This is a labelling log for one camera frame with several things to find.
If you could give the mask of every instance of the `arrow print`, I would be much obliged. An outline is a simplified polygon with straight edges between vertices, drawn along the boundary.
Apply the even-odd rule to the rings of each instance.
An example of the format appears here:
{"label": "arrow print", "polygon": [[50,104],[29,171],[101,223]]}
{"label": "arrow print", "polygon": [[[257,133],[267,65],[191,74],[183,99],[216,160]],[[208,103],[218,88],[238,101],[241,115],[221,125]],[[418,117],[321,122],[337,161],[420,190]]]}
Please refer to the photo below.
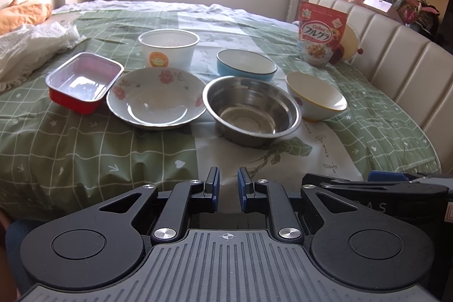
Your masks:
{"label": "arrow print", "polygon": [[116,166],[116,164],[115,164],[115,166],[109,165],[109,168],[110,168],[109,172],[117,172],[117,171],[119,171],[119,169],[118,169],[118,167]]}

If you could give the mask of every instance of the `orange sticker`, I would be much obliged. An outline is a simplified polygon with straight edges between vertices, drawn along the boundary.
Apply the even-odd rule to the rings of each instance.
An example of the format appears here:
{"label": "orange sticker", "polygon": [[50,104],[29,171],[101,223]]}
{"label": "orange sticker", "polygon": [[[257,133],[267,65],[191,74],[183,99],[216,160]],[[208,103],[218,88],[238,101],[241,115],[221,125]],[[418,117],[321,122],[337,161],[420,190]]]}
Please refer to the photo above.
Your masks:
{"label": "orange sticker", "polygon": [[149,55],[149,62],[153,67],[167,67],[168,57],[161,52],[152,52]]}

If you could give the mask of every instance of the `orange pillow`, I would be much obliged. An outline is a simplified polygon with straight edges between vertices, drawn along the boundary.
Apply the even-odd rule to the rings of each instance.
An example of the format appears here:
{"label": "orange pillow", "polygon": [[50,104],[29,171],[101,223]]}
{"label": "orange pillow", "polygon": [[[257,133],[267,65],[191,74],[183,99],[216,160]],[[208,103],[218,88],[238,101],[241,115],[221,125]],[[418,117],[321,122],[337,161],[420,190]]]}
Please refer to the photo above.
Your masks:
{"label": "orange pillow", "polygon": [[28,23],[38,25],[52,14],[52,5],[37,1],[26,1],[20,4],[11,2],[10,6],[0,10],[0,35]]}

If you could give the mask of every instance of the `red cereal package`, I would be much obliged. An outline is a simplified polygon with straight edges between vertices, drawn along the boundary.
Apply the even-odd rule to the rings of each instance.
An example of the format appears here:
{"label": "red cereal package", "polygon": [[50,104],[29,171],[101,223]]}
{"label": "red cereal package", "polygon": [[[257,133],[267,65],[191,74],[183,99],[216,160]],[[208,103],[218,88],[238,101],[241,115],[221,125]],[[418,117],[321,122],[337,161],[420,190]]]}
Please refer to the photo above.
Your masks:
{"label": "red cereal package", "polygon": [[343,37],[347,14],[300,2],[298,19],[300,58],[317,67],[325,66]]}

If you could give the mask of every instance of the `crosshair symbol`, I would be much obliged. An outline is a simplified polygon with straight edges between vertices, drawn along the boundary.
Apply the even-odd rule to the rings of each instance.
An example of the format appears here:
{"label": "crosshair symbol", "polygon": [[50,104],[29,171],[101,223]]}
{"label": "crosshair symbol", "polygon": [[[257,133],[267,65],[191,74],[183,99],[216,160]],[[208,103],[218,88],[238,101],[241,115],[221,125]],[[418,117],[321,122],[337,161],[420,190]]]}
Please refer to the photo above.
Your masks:
{"label": "crosshair symbol", "polygon": [[233,237],[237,237],[237,235],[232,235],[231,233],[225,233],[223,235],[220,235],[219,237],[225,238],[225,239],[231,239]]}

